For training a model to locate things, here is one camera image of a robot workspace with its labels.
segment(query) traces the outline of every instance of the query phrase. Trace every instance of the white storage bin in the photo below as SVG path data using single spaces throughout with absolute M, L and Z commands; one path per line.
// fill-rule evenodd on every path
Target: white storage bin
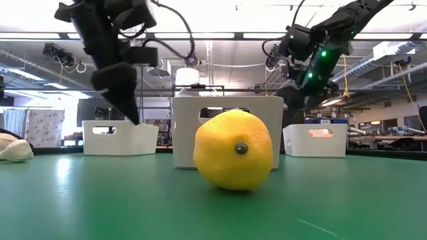
M 94 133 L 97 127 L 115 127 L 113 134 Z M 83 121 L 85 155 L 134 156 L 155 153 L 159 127 L 130 121 Z
M 286 155 L 345 157 L 346 124 L 295 124 L 283 129 Z
M 273 169 L 279 167 L 282 135 L 283 99 L 275 96 L 175 97 L 172 99 L 173 163 L 178 168 L 195 169 L 193 152 L 195 132 L 205 123 L 199 112 L 205 107 L 242 107 L 259 117 L 270 132 L 273 142 Z

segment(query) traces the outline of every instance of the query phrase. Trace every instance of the lemon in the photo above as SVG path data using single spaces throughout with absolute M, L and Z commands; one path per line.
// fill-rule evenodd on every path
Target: lemon
M 255 115 L 226 111 L 197 130 L 193 160 L 201 175 L 218 187 L 255 189 L 272 170 L 272 138 Z

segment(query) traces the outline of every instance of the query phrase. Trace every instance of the green tabletop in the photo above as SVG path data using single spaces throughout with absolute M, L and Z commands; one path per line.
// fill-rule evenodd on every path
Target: green tabletop
M 254 192 L 172 154 L 0 162 L 0 239 L 427 239 L 427 162 L 282 157 Z

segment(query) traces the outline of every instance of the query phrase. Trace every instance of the desk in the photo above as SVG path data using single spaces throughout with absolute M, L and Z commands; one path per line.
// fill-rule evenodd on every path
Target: desk
M 427 239 L 427 162 L 281 156 L 256 191 L 172 154 L 0 162 L 0 239 Z

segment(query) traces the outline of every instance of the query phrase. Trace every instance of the curtain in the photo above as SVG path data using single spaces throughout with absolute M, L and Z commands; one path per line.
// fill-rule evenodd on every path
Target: curtain
M 34 147 L 60 147 L 64 110 L 28 110 L 25 138 Z
M 24 137 L 28 110 L 10 109 L 3 112 L 3 128 Z

